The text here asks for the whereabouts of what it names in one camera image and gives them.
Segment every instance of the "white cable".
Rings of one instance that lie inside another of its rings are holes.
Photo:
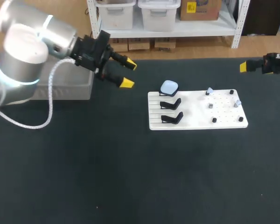
[[[53,77],[54,77],[54,74],[56,72],[56,69],[63,63],[72,63],[74,64],[75,63],[75,60],[74,59],[71,59],[71,58],[66,58],[66,59],[63,59],[63,60],[60,60],[59,62],[57,62],[54,67],[52,68],[51,72],[50,72],[50,75],[49,75],[49,81],[48,81],[48,97],[49,97],[49,115],[48,115],[48,119],[45,123],[43,123],[42,125],[38,125],[38,126],[29,126],[29,125],[24,125],[24,124],[21,124],[15,120],[12,120],[11,118],[9,118],[8,116],[6,116],[4,113],[2,113],[0,111],[0,116],[3,117],[4,119],[8,120],[9,122],[13,123],[14,125],[17,125],[17,126],[20,126],[20,127],[23,127],[23,128],[28,128],[28,129],[41,129],[45,126],[47,126],[51,119],[52,119],[52,115],[53,115],[53,94],[52,94],[52,87],[53,87]]]

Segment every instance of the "storage bin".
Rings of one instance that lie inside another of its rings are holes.
[[[124,4],[102,4],[97,2],[102,18],[103,29],[132,29],[133,6],[136,0],[127,0]]]
[[[48,79],[51,69],[59,59],[49,56],[42,69],[40,81],[31,99],[48,100]],[[64,63],[56,70],[53,78],[54,100],[88,100],[91,96],[93,72],[81,66]]]
[[[181,0],[139,0],[138,6],[142,9],[145,30],[172,31]]]

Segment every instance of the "black clip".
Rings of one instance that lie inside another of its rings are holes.
[[[182,118],[183,118],[182,112],[180,112],[176,118],[172,118],[172,117],[169,117],[166,115],[161,116],[162,123],[170,123],[170,124],[174,124],[174,125],[177,125],[181,121]]]
[[[175,111],[178,108],[179,104],[181,104],[181,102],[182,102],[182,99],[180,99],[180,98],[178,98],[174,104],[170,104],[170,103],[161,101],[160,106],[161,106],[161,109],[170,109],[170,110]]]

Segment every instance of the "pegboard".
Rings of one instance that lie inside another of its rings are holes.
[[[159,92],[148,93],[149,128],[151,130],[199,130],[199,129],[228,129],[246,128],[248,121],[242,105],[237,108],[234,104],[239,100],[238,92],[234,90],[214,90],[209,96],[205,91],[179,91],[174,97],[160,96]],[[161,109],[160,102],[174,104],[181,98],[182,102],[177,110]],[[176,117],[183,112],[179,124],[162,123],[161,115]]]

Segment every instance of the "wooden floor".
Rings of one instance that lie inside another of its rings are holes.
[[[85,0],[25,0],[28,4],[53,14],[78,29],[78,34],[90,34]],[[0,34],[0,47],[4,35]],[[148,53],[125,53],[132,59],[184,59],[216,57],[260,57],[270,52],[280,53],[280,35],[242,37],[238,49],[231,49],[232,37],[191,37],[177,39],[173,53],[152,50]]]
[[[267,53],[280,53],[280,35],[243,36],[238,49],[232,49],[233,37],[189,37],[177,39],[174,52],[131,53],[132,59],[191,59],[217,57],[262,57]]]

